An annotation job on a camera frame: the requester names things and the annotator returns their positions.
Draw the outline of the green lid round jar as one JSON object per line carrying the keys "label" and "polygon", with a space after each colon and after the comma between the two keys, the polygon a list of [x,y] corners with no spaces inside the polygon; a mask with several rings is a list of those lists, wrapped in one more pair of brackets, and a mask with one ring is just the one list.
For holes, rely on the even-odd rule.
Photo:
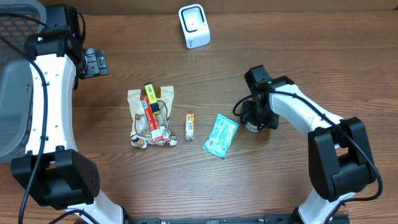
{"label": "green lid round jar", "polygon": [[249,130],[251,132],[254,132],[254,133],[259,132],[259,130],[258,130],[259,127],[256,126],[256,125],[251,124],[250,122],[247,122],[245,124],[245,127],[246,127],[247,130]]}

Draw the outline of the small orange white box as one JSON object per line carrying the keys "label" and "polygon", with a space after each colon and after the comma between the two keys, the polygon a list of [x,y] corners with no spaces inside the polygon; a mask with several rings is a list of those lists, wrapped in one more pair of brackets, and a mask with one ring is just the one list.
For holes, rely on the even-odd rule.
{"label": "small orange white box", "polygon": [[186,114],[185,138],[189,141],[193,141],[195,139],[195,115],[193,113]]}

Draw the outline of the beige brown snack bag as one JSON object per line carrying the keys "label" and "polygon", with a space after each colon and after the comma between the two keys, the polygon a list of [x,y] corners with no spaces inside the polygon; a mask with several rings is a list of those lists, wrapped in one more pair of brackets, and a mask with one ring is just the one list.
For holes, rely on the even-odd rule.
{"label": "beige brown snack bag", "polygon": [[146,96],[145,89],[129,90],[127,92],[127,102],[132,118],[132,130],[130,133],[130,142],[134,147],[145,149],[148,145],[156,146],[176,146],[177,137],[169,130],[169,117],[171,114],[172,103],[174,100],[174,87],[161,86],[154,88],[160,113],[157,114],[156,120],[163,134],[163,139],[154,141],[147,120],[144,106],[149,104],[142,103],[141,100]]}

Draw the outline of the red white stick packet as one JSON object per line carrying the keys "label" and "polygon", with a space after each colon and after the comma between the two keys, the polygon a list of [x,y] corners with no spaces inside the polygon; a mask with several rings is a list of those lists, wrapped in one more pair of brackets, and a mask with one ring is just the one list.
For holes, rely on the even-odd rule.
{"label": "red white stick packet", "polygon": [[160,140],[163,140],[163,134],[160,130],[159,124],[157,122],[157,119],[155,117],[155,114],[152,111],[152,108],[149,104],[149,99],[146,96],[141,97],[140,99],[141,105],[144,109],[144,112],[146,114],[146,118],[149,124],[149,129],[151,133],[152,140],[157,142]]}

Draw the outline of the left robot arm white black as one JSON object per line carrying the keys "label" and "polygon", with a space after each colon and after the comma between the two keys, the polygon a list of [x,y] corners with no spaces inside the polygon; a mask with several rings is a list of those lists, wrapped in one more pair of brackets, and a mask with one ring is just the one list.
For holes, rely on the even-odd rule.
{"label": "left robot arm white black", "polygon": [[85,35],[72,6],[1,2],[1,161],[25,190],[21,210],[32,198],[84,223],[130,223],[75,143],[72,92],[108,74],[104,52],[83,47]]}

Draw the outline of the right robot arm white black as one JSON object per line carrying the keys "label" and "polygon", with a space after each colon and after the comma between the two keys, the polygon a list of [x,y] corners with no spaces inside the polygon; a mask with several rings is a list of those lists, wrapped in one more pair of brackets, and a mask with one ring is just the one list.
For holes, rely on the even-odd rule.
{"label": "right robot arm white black", "polygon": [[348,202],[368,202],[382,194],[364,123],[344,119],[305,96],[287,76],[271,78],[263,65],[244,79],[251,94],[237,102],[234,115],[252,132],[277,129],[285,118],[308,141],[308,173],[313,190],[291,214],[264,216],[264,223],[349,223],[337,211]]}

